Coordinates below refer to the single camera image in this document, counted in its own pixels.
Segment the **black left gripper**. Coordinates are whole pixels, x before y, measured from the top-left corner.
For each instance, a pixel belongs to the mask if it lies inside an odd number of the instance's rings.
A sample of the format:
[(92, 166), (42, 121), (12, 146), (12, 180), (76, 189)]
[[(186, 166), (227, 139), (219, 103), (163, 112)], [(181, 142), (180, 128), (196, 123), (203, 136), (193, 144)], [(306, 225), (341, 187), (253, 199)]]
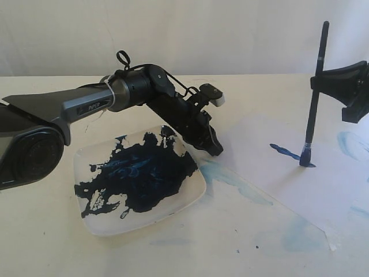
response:
[(216, 136), (212, 136), (210, 120), (212, 117), (192, 102), (182, 98), (161, 94), (148, 101), (146, 105), (175, 129), (188, 143), (199, 143), (197, 150), (210, 156), (219, 156), (224, 148)]

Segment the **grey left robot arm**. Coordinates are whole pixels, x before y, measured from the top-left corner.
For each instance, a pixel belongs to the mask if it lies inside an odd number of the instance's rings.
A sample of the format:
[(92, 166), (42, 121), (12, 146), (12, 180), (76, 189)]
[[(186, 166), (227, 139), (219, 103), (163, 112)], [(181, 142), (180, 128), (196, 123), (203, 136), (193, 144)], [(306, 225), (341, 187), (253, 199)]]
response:
[(223, 93), (210, 84), (176, 91), (177, 79), (160, 66), (117, 70), (99, 83), (64, 91), (10, 95), (1, 103), (1, 189), (37, 182), (58, 165), (71, 143), (70, 125), (99, 111), (147, 105), (184, 141), (212, 156), (223, 147), (210, 125), (208, 104)]

